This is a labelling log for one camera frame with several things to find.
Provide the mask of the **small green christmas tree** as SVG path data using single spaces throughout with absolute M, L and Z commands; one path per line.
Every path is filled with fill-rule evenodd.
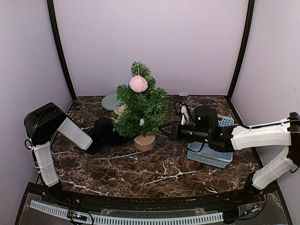
M 120 116 L 119 122 L 113 125 L 118 134 L 126 139 L 132 138 L 134 146 L 140 151 L 149 151 L 155 146 L 155 134 L 158 132 L 168 113 L 168 101 L 166 91 L 156 86 L 156 80 L 151 75 L 150 68 L 140 62 L 132 63 L 131 78 L 140 75 L 148 82 L 148 88 L 144 92 L 134 92 L 128 84 L 117 87 L 117 99 L 120 105 L 127 105 L 126 110 Z M 145 123 L 140 126 L 140 119 Z

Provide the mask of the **white light battery box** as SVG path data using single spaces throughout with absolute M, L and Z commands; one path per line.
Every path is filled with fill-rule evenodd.
M 145 123 L 144 119 L 140 119 L 139 125 L 142 126 Z

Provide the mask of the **light blue plastic basket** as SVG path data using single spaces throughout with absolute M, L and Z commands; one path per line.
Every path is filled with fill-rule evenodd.
M 207 143 L 187 141 L 185 147 L 187 159 L 214 167 L 225 168 L 233 160 L 232 152 L 215 151 Z

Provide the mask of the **brown gingerbread ornament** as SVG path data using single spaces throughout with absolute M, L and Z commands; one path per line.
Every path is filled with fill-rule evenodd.
M 114 109 L 114 111 L 112 113 L 112 120 L 114 121 L 114 123 L 119 122 L 119 118 L 124 113 L 126 108 L 127 108 L 127 105 L 124 104 L 124 105 L 119 105 Z

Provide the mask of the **pink pompom ornament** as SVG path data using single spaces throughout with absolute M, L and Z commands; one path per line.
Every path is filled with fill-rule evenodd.
M 129 82 L 130 88 L 137 93 L 144 92 L 148 88 L 148 82 L 140 75 L 133 76 Z

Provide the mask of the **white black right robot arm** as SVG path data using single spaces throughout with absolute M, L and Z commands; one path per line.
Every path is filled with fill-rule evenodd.
M 239 194 L 243 203 L 250 203 L 270 183 L 300 166 L 300 116 L 297 112 L 273 123 L 228 127 L 219 127 L 217 111 L 208 106 L 196 107 L 194 115 L 193 124 L 172 121 L 161 125 L 159 131 L 171 140 L 201 142 L 223 153 L 272 145 L 284 147 L 266 166 L 248 176 Z

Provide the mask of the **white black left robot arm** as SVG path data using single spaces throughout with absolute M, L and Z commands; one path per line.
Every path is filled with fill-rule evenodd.
M 35 167 L 44 184 L 50 188 L 47 195 L 55 204 L 66 201 L 66 193 L 56 187 L 60 180 L 51 151 L 51 141 L 57 133 L 89 155 L 95 155 L 107 146 L 122 146 L 136 137 L 119 135 L 112 119 L 107 117 L 96 120 L 91 131 L 86 133 L 52 102 L 29 113 L 24 119 L 24 126 L 28 137 L 24 145 L 32 151 Z

